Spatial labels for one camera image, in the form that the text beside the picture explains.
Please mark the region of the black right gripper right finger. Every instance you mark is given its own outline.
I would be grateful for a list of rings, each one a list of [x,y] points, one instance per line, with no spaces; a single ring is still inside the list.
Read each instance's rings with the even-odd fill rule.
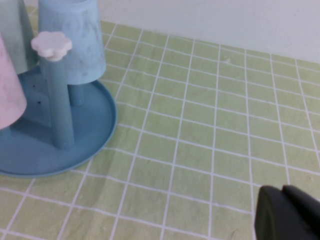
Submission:
[[[291,201],[310,231],[320,239],[320,202],[293,185],[284,185],[282,192]]]

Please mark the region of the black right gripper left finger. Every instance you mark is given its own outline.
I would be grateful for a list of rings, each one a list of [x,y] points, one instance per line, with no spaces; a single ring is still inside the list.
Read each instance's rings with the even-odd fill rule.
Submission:
[[[316,238],[282,189],[270,185],[259,189],[254,230],[258,240]]]

